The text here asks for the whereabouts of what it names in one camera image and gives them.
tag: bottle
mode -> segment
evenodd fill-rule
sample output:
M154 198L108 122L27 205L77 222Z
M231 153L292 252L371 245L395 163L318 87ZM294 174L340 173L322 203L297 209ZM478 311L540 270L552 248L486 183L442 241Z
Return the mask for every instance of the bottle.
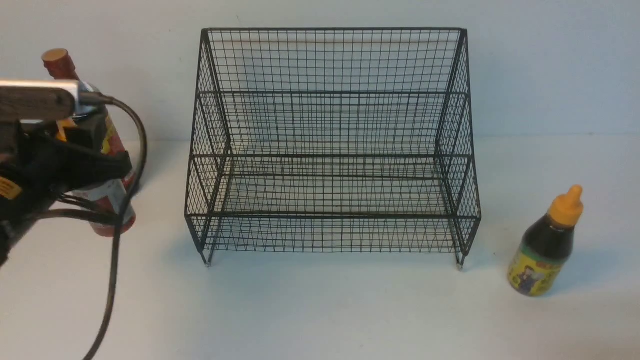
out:
M49 74L54 79L73 79L79 80L76 74L76 67L68 55L67 50L53 49L42 55L45 68L49 70ZM80 81L79 86L85 91L95 91L91 85ZM76 115L73 119L65 119L58 121L58 134L56 138L60 141L67 141L64 129L66 127L87 126L88 124L104 123L106 130L104 131L104 141L102 144L96 143L95 151L101 151L103 154L115 155L120 151L125 151L122 141L116 132L109 113L105 106L82 106L76 109ZM106 181L102 184L94 184L82 189L74 190L75 196L96 203L100 208L115 213L120 212L120 205L126 196L127 190L124 183L131 184L134 172L131 171L124 179L114 179ZM123 219L122 233L129 230L136 221L136 213L131 205L125 210ZM100 236L113 236L115 226L104 225L91 222L93 231Z
M573 230L583 210L580 196L582 187L573 185L524 233L508 273L517 292L536 297L553 286L573 250Z
M42 62L44 63L44 67L49 71L49 75L51 75L54 79L80 80L76 73L76 66L74 65L73 60L71 60L71 56L69 56L69 52L66 49L51 49L45 52L42 55ZM96 88L92 88L91 86L83 82L80 83L80 87L85 91L97 91ZM116 127L113 125L113 121L111 121L111 117L109 116L109 113L105 106L99 109L93 107L84 107L77 112L80 114L89 114L93 111L103 111L105 116L106 136L104 137L104 141L102 143L102 153L114 155L118 152L125 151L125 147L122 144L120 135L118 134ZM76 122L81 122L82 116L75 118L74 120ZM132 169L122 179L122 183L127 191L135 192L137 190L131 189L134 175L135 170Z

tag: black cable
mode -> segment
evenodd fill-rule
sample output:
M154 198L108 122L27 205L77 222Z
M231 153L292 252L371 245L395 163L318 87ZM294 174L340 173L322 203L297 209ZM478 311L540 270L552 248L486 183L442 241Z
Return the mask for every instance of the black cable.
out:
M142 124L142 120L140 120L138 114L136 114L133 109L128 107L124 102L119 101L113 97L105 96L100 93L92 92L92 93L82 93L80 94L80 102L85 104L110 104L119 107L124 112L130 116L136 127L138 128L138 135L140 136L140 158L138 160L138 171L133 179L131 184L131 188L135 189L138 187L138 183L140 182L140 178L142 177L142 173L145 169L145 165L147 164L147 132L145 131L145 126ZM107 304L104 309L104 317L102 318L102 324L100 325L100 329L98 330L98 335L95 337L95 341L93 345L87 352L84 357L84 360L91 360L98 352L100 345L102 344L102 340L107 333L107 329L109 328L109 323L111 321L111 314L113 313L113 304L116 297L116 283L118 280L118 255L120 253L120 235L122 234L122 226L124 224L124 216L126 213L126 209L129 208L131 204L131 198L133 197L133 192L127 192L127 195L122 200L120 204L120 212L117 215L117 220L115 223L115 227L113 229L113 245L111 247L111 270L109 272L109 291L107 294Z
M115 218L115 213L113 213L112 211L107 211L106 209L101 208L95 202L89 201L89 200L84 199L82 197L73 196L73 195L67 195L67 194L59 194L57 200L62 202L62 203L64 203L64 204L67 204L67 205L75 205L75 206L78 206L80 208L90 210L90 211L92 211L94 213L100 213L100 214L105 214L105 215L113 215L114 218Z
M116 224L117 217L115 214L96 213L87 210L78 209L55 209L48 210L43 213L39 213L37 218L39 220L46 218L73 218L77 220L85 220L95 222L104 225Z

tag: wooden cap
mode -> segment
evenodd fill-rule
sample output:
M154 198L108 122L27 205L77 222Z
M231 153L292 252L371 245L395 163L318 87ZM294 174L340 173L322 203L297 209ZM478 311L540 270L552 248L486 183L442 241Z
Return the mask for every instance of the wooden cap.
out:
M69 52L66 49L51 49L42 54L44 67L54 79L79 80Z

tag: cartoon figure on label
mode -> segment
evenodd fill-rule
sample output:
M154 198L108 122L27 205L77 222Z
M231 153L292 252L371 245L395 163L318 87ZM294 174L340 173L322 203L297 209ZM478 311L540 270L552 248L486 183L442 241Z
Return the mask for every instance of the cartoon figure on label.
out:
M535 272L531 266L525 266L524 271L521 274L518 274L518 278L520 279L518 291L525 295L530 294L536 283L542 280L544 276L545 275L542 273Z

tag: wire shelf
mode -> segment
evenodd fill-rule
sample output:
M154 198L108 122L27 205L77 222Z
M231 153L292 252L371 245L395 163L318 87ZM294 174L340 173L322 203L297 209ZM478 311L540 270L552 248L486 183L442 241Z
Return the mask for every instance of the wire shelf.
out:
M464 29L204 29L185 215L215 250L453 252L481 212Z

